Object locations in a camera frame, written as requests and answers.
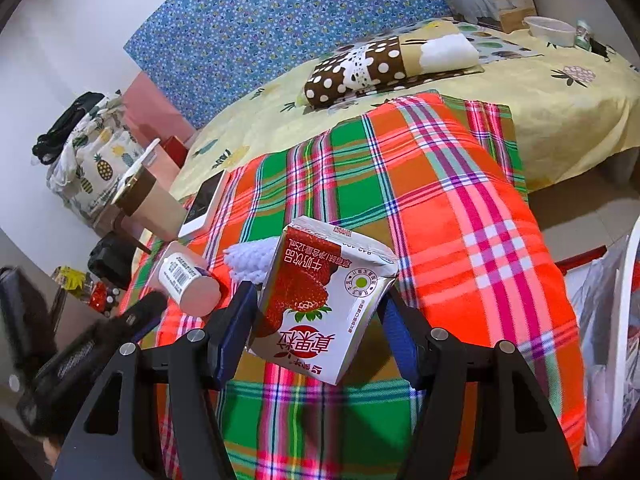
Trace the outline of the white yogurt bottle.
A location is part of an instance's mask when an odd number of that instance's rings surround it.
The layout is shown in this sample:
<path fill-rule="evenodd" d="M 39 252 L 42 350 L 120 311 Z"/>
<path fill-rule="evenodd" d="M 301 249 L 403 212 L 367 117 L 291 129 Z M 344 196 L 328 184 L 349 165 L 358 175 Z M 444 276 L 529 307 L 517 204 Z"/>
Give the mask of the white yogurt bottle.
<path fill-rule="evenodd" d="M 208 272 L 206 260 L 176 240 L 154 264 L 149 286 L 164 292 L 187 315 L 205 318 L 221 300 L 220 285 Z"/>

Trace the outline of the red strawberry milk carton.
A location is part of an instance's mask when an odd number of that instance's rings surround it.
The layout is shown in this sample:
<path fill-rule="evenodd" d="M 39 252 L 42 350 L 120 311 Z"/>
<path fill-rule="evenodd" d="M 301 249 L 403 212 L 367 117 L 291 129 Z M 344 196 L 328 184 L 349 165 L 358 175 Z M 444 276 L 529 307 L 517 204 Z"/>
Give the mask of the red strawberry milk carton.
<path fill-rule="evenodd" d="M 262 289 L 250 352 L 337 385 L 398 273 L 398 257 L 372 237 L 306 216 L 292 220 Z"/>

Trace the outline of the white trash bin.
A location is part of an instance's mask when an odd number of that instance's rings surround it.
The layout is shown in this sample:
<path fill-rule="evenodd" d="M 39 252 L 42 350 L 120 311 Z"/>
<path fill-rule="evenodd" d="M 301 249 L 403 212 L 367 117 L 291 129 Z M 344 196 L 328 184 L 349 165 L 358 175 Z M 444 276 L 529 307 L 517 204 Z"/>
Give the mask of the white trash bin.
<path fill-rule="evenodd" d="M 610 420 L 608 444 L 613 445 L 623 429 L 624 390 L 626 377 L 627 339 L 631 302 L 632 277 L 637 261 L 640 237 L 640 219 L 627 238 L 620 265 L 615 274 L 614 302 L 611 315 L 608 366 L 606 367 L 606 391 L 610 395 Z"/>

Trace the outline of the red toy items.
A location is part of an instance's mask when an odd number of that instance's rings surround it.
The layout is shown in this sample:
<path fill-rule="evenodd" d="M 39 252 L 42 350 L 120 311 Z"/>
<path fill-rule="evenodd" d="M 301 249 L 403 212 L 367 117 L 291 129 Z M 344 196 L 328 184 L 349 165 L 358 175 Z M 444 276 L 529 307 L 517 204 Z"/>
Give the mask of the red toy items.
<path fill-rule="evenodd" d="M 89 298 L 89 307 L 99 314 L 109 318 L 112 311 L 119 304 L 119 296 L 122 291 L 117 287 L 110 287 L 103 282 L 96 282 L 93 285 Z"/>

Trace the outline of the black floor object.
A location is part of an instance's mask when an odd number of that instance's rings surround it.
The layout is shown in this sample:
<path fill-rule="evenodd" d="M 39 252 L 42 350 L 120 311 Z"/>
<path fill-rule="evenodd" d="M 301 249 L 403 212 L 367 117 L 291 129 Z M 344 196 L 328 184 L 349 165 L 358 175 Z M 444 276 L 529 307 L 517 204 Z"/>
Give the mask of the black floor object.
<path fill-rule="evenodd" d="M 88 259 L 89 271 L 100 280 L 119 289 L 127 289 L 131 283 L 131 265 L 134 260 L 134 244 L 114 232 L 102 237 Z"/>

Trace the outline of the white smartphone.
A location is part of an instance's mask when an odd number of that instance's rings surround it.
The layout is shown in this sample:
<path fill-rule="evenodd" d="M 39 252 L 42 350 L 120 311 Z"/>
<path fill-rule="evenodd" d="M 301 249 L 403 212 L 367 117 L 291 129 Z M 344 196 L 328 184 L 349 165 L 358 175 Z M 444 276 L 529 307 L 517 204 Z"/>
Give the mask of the white smartphone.
<path fill-rule="evenodd" d="M 229 173 L 224 170 L 201 184 L 180 228 L 179 238 L 200 236 L 210 230 L 228 180 Z"/>

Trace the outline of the black bag on bundle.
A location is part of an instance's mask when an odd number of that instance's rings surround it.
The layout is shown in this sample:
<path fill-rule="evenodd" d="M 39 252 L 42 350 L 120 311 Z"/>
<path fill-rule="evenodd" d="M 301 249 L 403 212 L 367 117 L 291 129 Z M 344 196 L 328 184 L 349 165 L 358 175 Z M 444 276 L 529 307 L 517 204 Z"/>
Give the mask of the black bag on bundle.
<path fill-rule="evenodd" d="M 38 136 L 32 147 L 32 156 L 40 164 L 49 166 L 61 155 L 64 144 L 78 122 L 104 98 L 103 93 L 85 92 L 54 122 L 46 133 Z"/>

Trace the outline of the pineapple print fabric bundle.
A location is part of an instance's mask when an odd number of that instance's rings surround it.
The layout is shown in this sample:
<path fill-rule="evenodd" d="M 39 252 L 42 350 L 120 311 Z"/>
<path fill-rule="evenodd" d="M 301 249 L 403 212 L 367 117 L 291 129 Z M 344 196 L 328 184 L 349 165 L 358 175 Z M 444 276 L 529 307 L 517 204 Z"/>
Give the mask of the pineapple print fabric bundle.
<path fill-rule="evenodd" d="M 118 92 L 104 96 L 78 122 L 47 172 L 47 187 L 83 222 L 93 224 L 111 203 L 124 173 L 144 148 L 125 122 Z"/>

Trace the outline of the plaid red green blanket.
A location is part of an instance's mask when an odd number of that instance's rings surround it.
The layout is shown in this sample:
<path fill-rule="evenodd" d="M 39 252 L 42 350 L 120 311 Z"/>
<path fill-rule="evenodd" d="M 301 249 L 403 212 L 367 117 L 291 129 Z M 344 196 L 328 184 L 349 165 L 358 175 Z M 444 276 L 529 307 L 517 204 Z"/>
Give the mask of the plaid red green blanket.
<path fill-rule="evenodd" d="M 585 437 L 574 310 L 525 198 L 508 109 L 425 92 L 400 96 L 235 169 L 212 229 L 188 246 L 228 284 L 222 253 L 306 214 L 370 236 L 399 259 L 401 295 L 471 344 L 513 342 L 558 416 Z M 422 396 L 378 323 L 330 386 L 243 356 L 214 407 L 241 479 L 391 479 Z"/>

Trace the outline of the blue floral headboard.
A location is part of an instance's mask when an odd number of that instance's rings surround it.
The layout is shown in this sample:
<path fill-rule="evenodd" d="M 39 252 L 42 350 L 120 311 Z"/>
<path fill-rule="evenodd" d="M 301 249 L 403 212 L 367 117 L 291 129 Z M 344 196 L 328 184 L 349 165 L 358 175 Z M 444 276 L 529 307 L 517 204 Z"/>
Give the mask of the blue floral headboard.
<path fill-rule="evenodd" d="M 303 62 L 450 13 L 445 0 L 166 0 L 125 50 L 199 129 Z"/>

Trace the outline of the brown polka dot pillow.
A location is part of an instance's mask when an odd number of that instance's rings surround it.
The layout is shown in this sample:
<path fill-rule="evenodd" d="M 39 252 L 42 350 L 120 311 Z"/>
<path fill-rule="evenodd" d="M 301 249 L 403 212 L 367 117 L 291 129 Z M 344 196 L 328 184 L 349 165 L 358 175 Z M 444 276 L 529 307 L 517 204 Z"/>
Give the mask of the brown polka dot pillow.
<path fill-rule="evenodd" d="M 306 104 L 328 107 L 361 90 L 387 89 L 410 78 L 467 70 L 480 54 L 454 25 L 431 22 L 336 51 L 319 62 L 302 90 Z"/>

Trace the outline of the small green bottle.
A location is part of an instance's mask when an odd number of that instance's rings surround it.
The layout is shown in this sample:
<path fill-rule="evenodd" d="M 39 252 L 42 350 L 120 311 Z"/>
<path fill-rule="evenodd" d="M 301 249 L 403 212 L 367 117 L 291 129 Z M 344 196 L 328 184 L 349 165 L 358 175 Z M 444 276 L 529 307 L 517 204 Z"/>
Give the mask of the small green bottle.
<path fill-rule="evenodd" d="M 574 45 L 582 50 L 591 50 L 592 29 L 584 20 L 578 20 L 575 27 Z"/>

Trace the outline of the white plastic bowl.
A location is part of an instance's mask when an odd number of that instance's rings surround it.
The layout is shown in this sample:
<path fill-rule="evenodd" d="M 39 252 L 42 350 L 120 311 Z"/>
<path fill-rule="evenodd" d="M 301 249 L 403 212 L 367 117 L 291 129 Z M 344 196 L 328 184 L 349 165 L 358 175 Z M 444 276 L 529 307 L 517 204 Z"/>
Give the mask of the white plastic bowl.
<path fill-rule="evenodd" d="M 523 22 L 533 37 L 543 39 L 557 47 L 574 46 L 576 30 L 570 24 L 544 16 L 526 16 Z"/>

